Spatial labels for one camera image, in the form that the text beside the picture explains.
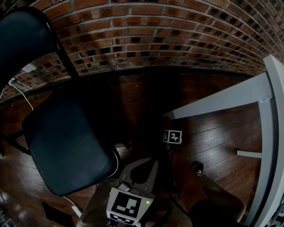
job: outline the white cable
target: white cable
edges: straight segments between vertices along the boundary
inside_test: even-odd
[[[3,94],[3,91],[4,91],[4,90],[5,90],[5,87],[3,88],[2,92],[1,92],[0,99],[1,99],[1,97],[2,97],[2,94]]]
[[[76,206],[76,205],[75,205],[75,203],[73,203],[73,201],[72,201],[72,200],[68,199],[68,198],[67,198],[67,197],[65,197],[65,196],[63,196],[63,198],[65,198],[65,199],[69,200],[69,201],[73,204],[73,206]]]
[[[17,91],[19,91],[23,96],[24,96],[24,98],[27,100],[27,102],[30,104],[30,102],[28,101],[28,99],[26,98],[26,96],[23,94],[23,92],[21,92],[18,88],[16,88],[17,89]]]

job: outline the red brick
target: red brick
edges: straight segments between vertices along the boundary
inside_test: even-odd
[[[217,44],[220,45],[220,46],[224,46],[226,43],[227,43],[227,41],[224,41],[224,40],[219,40],[217,42]]]
[[[64,48],[68,48],[68,47],[72,46],[72,43],[71,43],[70,39],[61,41],[61,43],[62,43]]]
[[[213,25],[214,27],[217,27],[217,28],[219,28],[219,29],[221,29],[221,30],[223,30],[223,31],[229,31],[229,29],[231,28],[229,25],[227,25],[227,24],[224,24],[223,22],[221,22],[221,21],[215,21],[215,23],[214,23],[214,25]]]
[[[181,48],[181,51],[188,51],[190,49],[190,47],[186,47],[186,46],[183,46],[182,48]]]
[[[116,44],[128,44],[131,43],[130,38],[120,38],[120,39],[115,39]]]
[[[171,38],[166,38],[164,40],[165,43],[170,43],[170,44],[179,44],[179,45],[184,45],[186,43],[186,39],[183,38],[175,38],[175,37],[171,37]]]
[[[100,20],[92,23],[85,23],[81,25],[83,31],[92,31],[110,27],[109,20]]]
[[[167,7],[165,9],[165,15],[166,16],[172,16],[172,17],[178,17],[178,18],[186,19],[187,15],[188,15],[188,12],[186,10],[181,10],[181,9],[177,9],[177,8]]]
[[[34,4],[31,5],[34,8],[37,8],[39,10],[44,10],[50,6],[52,6],[52,1],[51,0],[39,0],[35,2]]]
[[[78,46],[73,46],[73,47],[71,47],[69,50],[70,50],[70,52],[71,53],[78,53],[78,52],[80,52],[80,51],[85,51],[85,50],[87,50],[88,48],[89,48],[89,46],[91,45],[91,44],[93,44],[94,42],[92,42],[92,43],[83,43],[83,44],[80,44],[80,45],[78,45]]]
[[[206,12],[209,8],[209,5],[194,0],[185,0],[183,6],[200,12]]]
[[[155,29],[142,27],[142,28],[131,28],[129,30],[129,35],[153,35]]]
[[[267,2],[265,4],[265,7],[271,13],[271,15],[273,17],[276,17],[277,12],[276,12],[275,8],[272,6],[272,4],[270,2]]]
[[[46,56],[48,60],[58,59],[58,55],[56,53],[51,53]]]
[[[118,58],[126,58],[127,57],[127,53],[117,53],[116,54]]]
[[[208,42],[208,43],[216,43],[218,39],[208,36],[208,35],[203,35],[201,38],[202,41]]]
[[[128,6],[113,6],[113,7],[106,7],[101,8],[99,10],[100,18],[103,17],[110,17],[110,16],[123,16],[127,15],[129,11]]]
[[[191,36],[190,36],[191,39],[200,39],[200,37],[201,37],[201,34],[199,33],[191,33]]]
[[[66,28],[64,30],[59,31],[58,36],[60,39],[65,39],[67,37],[78,35],[80,33],[82,33],[81,28],[79,26],[73,26],[73,27]]]
[[[61,18],[59,20],[55,20],[52,22],[53,27],[55,30],[59,30],[65,27],[69,27],[75,24],[78,24],[80,22],[79,17],[77,14],[72,14],[69,16],[66,16],[64,18]]]
[[[160,56],[177,56],[178,52],[173,51],[161,51]]]
[[[79,17],[80,22],[84,22],[84,21],[88,21],[88,20],[92,20],[93,19],[91,10],[86,10],[86,11],[83,11],[83,12],[79,12],[79,13],[77,13],[77,15]]]
[[[118,30],[105,31],[105,33],[107,38],[114,38],[119,36],[125,36],[126,30],[118,29]]]
[[[149,56],[155,57],[158,56],[159,53],[160,53],[159,51],[151,51]]]
[[[193,47],[190,49],[191,53],[198,53],[198,54],[205,54],[207,52],[206,49],[198,48],[198,47]]]
[[[154,37],[141,37],[141,43],[153,43]]]
[[[160,49],[161,45],[151,45],[152,51],[158,51]]]
[[[92,58],[87,58],[87,59],[83,59],[84,63],[90,63],[93,62],[94,60]]]
[[[17,1],[17,3],[15,4],[15,7],[23,7],[23,6],[27,6],[27,3],[25,1]]]
[[[75,66],[75,69],[76,69],[76,70],[87,69],[87,66],[84,65],[84,64],[77,66],[75,62],[72,62],[72,63],[73,63],[73,65]]]
[[[211,17],[207,17],[195,12],[189,12],[186,18],[204,24],[212,24],[212,22],[214,21],[214,19]]]
[[[242,18],[243,15],[245,14],[240,8],[238,8],[237,6],[235,6],[234,4],[230,4],[227,9],[227,11],[229,11],[230,13],[232,13],[233,15],[235,15],[238,18]]]
[[[187,30],[194,30],[195,29],[196,24],[189,22],[189,21],[184,21],[184,20],[175,20],[173,27],[177,27],[177,28],[183,28],[183,29],[187,29]]]
[[[110,39],[96,41],[95,44],[97,47],[107,47],[113,45],[112,40]]]
[[[158,0],[158,3],[170,4],[170,5],[180,5],[182,0]]]
[[[50,19],[65,15],[72,11],[71,5],[69,2],[63,3],[59,6],[56,6],[45,12],[45,15]]]
[[[93,41],[93,38],[91,35],[82,35],[82,36],[79,36],[79,37],[76,37],[73,39],[73,43],[75,44],[80,44],[80,43],[86,43],[86,42],[90,42],[90,41]]]
[[[108,38],[105,32],[93,33],[93,34],[91,34],[91,37],[92,37],[93,40],[107,39]]]
[[[127,46],[128,51],[145,51],[149,49],[149,45],[129,45]]]
[[[84,51],[80,52],[79,55],[80,55],[81,58],[88,57],[88,54],[86,52],[84,52]]]
[[[157,31],[157,35],[170,36],[172,32],[173,32],[173,29],[159,28]]]
[[[72,14],[63,18],[65,21],[65,26],[71,26],[80,22],[77,14]]]
[[[160,17],[125,17],[113,19],[115,27],[121,26],[170,26],[171,20]]]
[[[47,61],[48,61],[48,59],[45,56],[43,56],[43,57],[40,57],[37,60],[33,61],[33,63],[34,63],[35,66],[39,66],[39,65],[41,65],[41,64],[43,64]]]
[[[162,6],[156,5],[134,5],[132,6],[132,14],[139,15],[162,15]]]
[[[245,24],[241,27],[241,30],[243,30],[248,35],[252,35],[254,33],[254,31],[250,27],[246,26]]]
[[[114,59],[115,55],[114,54],[108,54],[108,55],[96,55],[94,57],[94,59],[98,62],[98,61],[105,61],[105,60],[110,60],[110,59]]]
[[[75,0],[74,7],[76,10],[84,9],[91,6],[106,4],[107,0]]]
[[[75,61],[79,58],[77,54],[71,54],[71,55],[68,55],[68,57],[70,58],[71,61]]]

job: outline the wooden floor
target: wooden floor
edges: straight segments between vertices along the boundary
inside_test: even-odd
[[[98,111],[106,111],[112,118],[106,126],[113,128],[114,143],[122,158],[122,166],[142,157],[150,157],[159,144],[162,114],[230,87],[245,77],[218,74],[176,73],[176,75],[132,75],[96,78],[90,84],[94,93],[104,97]],[[29,97],[38,106],[53,91]],[[31,111],[25,100],[18,100],[0,109],[1,129],[7,135],[21,129],[22,120]],[[237,148],[261,151],[261,124],[257,104],[246,105],[215,113],[173,121],[172,129],[182,130],[182,147],[190,160],[204,163],[205,173],[234,194],[249,210],[260,171],[260,160],[238,157]],[[127,133],[131,149],[116,140],[115,134]],[[0,202],[8,208],[12,219],[19,225],[56,226],[45,216],[42,202],[77,217],[71,204],[57,197],[45,186],[31,157],[0,141],[4,156],[0,158]],[[84,208],[95,186],[69,197]],[[168,197],[155,190],[160,206]],[[165,211],[157,210],[149,216],[153,221]],[[167,219],[167,227],[190,226],[190,220],[177,208]]]

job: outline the shoe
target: shoe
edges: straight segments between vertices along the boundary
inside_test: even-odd
[[[196,172],[198,177],[201,177],[203,174],[204,165],[199,161],[194,161],[190,164],[190,166],[193,168],[194,172]]]

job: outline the chair leg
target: chair leg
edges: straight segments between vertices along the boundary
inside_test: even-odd
[[[121,143],[126,147],[127,150],[130,149],[130,143],[127,138],[122,139]]]
[[[9,138],[16,139],[16,138],[22,136],[23,134],[24,134],[24,132],[23,132],[23,130],[21,130],[19,132],[16,132],[16,133],[12,134],[11,136],[9,136]]]
[[[20,144],[17,143],[16,140],[11,139],[9,137],[7,137],[6,135],[4,135],[3,133],[0,133],[0,138],[4,141],[6,141],[8,144],[12,145],[13,147],[17,148],[18,150],[20,150],[21,152],[31,155],[31,152],[28,149],[25,149],[23,146],[21,146]]]

